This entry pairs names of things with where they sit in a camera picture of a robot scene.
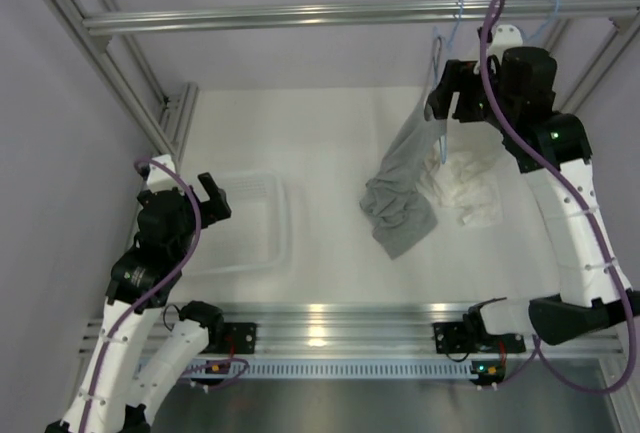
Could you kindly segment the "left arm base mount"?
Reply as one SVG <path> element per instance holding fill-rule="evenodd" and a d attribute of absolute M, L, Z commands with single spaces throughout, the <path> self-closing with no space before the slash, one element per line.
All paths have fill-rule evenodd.
<path fill-rule="evenodd" d="M 218 352 L 229 356 L 253 355 L 257 340 L 257 324 L 251 322 L 226 323 Z"/>

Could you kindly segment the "grey tank top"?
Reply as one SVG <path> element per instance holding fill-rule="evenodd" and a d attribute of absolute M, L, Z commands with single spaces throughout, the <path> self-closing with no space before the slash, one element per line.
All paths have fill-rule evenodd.
<path fill-rule="evenodd" d="M 424 86 L 359 202 L 371 223 L 373 238 L 392 260 L 407 253 L 437 226 L 430 201 L 418 190 L 425 159 L 445 127 L 427 104 L 432 90 L 431 85 Z"/>

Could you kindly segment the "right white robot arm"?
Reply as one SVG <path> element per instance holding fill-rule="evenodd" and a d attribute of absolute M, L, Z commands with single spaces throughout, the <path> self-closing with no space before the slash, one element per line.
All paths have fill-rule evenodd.
<path fill-rule="evenodd" d="M 502 135 L 540 210 L 559 273 L 558 293 L 500 298 L 469 310 L 467 342 L 488 350 L 505 334 L 559 345 L 639 315 L 639 294 L 618 265 L 593 185 L 592 150 L 582 122 L 554 108 L 556 60 L 514 47 L 479 62 L 449 60 L 426 112 L 461 123 L 487 122 Z"/>

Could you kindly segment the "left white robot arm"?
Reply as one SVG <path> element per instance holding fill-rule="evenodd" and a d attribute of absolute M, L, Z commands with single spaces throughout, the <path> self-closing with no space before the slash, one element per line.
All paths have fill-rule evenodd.
<path fill-rule="evenodd" d="M 148 432 L 168 393 L 201 352 L 226 339 L 223 312 L 202 301 L 179 311 L 169 337 L 146 365 L 139 361 L 147 338 L 167 306 L 202 230 L 230 218 L 226 193 L 208 173 L 198 180 L 200 201 L 183 181 L 159 184 L 147 176 L 132 246 L 111 270 L 99 338 L 74 400 L 49 432 Z"/>

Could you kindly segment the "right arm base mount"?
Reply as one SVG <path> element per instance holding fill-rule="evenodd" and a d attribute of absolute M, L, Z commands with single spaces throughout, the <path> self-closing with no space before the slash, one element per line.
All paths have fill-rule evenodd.
<path fill-rule="evenodd" d="M 474 351 L 474 344 L 462 321 L 434 323 L 433 334 L 439 354 L 460 355 Z"/>

